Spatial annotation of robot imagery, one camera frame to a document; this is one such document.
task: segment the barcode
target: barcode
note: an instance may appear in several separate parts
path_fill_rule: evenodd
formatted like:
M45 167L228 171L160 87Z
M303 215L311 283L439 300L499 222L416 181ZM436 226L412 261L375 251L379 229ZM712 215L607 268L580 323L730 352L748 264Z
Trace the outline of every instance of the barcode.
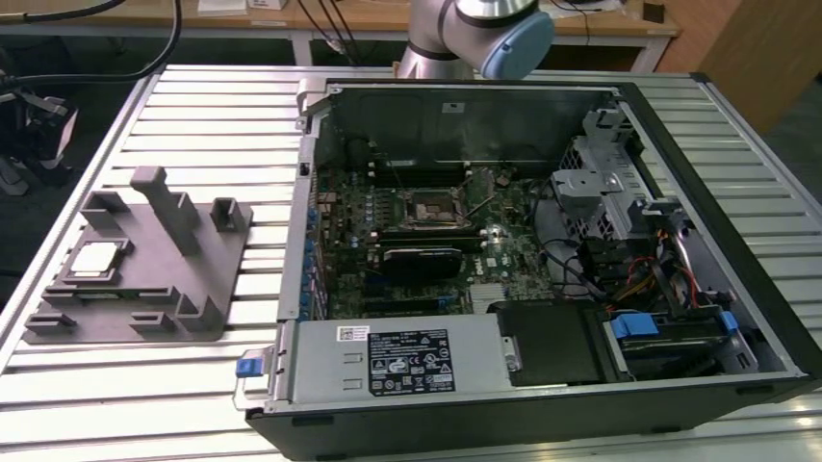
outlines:
M364 342L368 340L367 325L340 325L336 327L337 342Z

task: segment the metal workbench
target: metal workbench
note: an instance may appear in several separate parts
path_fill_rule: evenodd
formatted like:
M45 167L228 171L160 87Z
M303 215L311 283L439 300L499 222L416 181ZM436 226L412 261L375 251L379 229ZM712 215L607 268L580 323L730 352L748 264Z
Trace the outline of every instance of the metal workbench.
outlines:
M136 85L0 316L0 460L281 460L233 409L233 364L245 349L273 341L300 138L293 94L297 80L311 75L384 78L391 71L172 65ZM822 209L711 85L687 75L546 72L531 78L636 82L822 342ZM107 188L127 201L144 200L125 187L140 165L165 166L172 191L185 190L195 202L233 196L255 204L228 331L207 344L31 346L19 339L21 321L76 240L81 199ZM650 167L668 189L662 171ZM251 384L251 390L263 386ZM810 394L667 435L391 460L818 460L819 428L822 398Z

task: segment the motherboard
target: motherboard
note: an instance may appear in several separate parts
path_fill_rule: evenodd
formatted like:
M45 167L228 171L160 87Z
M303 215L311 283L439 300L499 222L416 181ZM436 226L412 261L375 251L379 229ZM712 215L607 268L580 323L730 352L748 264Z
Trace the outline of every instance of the motherboard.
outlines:
M484 313L554 296L515 167L321 170L317 209L329 319Z

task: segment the red wire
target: red wire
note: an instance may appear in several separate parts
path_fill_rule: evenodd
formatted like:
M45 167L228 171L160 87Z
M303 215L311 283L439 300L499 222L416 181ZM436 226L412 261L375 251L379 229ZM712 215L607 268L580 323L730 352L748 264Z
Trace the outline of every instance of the red wire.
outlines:
M650 261L650 260L656 260L656 259L654 257L638 257L631 262L631 265L628 266L628 282L626 283L628 286L631 285L631 279L634 279L634 267L636 263Z
M676 269L688 276L688 281L691 283L691 307L699 308L699 304L696 303L696 278L694 277L694 274L687 268L676 267Z

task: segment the floor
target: floor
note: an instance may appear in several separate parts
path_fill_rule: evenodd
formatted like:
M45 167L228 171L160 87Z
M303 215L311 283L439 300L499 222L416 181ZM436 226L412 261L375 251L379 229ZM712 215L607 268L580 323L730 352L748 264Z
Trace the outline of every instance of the floor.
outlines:
M345 65L345 60L315 42L316 65ZM17 68L25 73L55 72L56 65L71 71L127 72L145 63L161 47L160 39L127 40L103 38L56 40L3 38ZM388 66L400 56L403 45L373 42L361 45L368 65ZM37 59L20 59L23 56ZM283 40L183 40L175 52L176 64L292 64L291 46ZM108 132L127 96L121 86L88 86L52 89L68 96L81 108L72 142L65 151L65 164L73 168L71 181L61 188L44 188L31 181L31 193L23 197L0 195L0 308L5 305L17 278L37 251L52 227L73 185ZM814 82L795 107L766 136L770 147L792 169L808 190L822 200L822 82Z

